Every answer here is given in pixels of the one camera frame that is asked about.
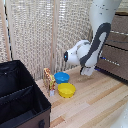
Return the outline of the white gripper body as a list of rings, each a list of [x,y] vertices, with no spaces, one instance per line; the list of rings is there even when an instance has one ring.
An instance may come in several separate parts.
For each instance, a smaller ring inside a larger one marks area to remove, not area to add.
[[[82,67],[80,70],[81,75],[91,76],[94,71],[94,67]]]

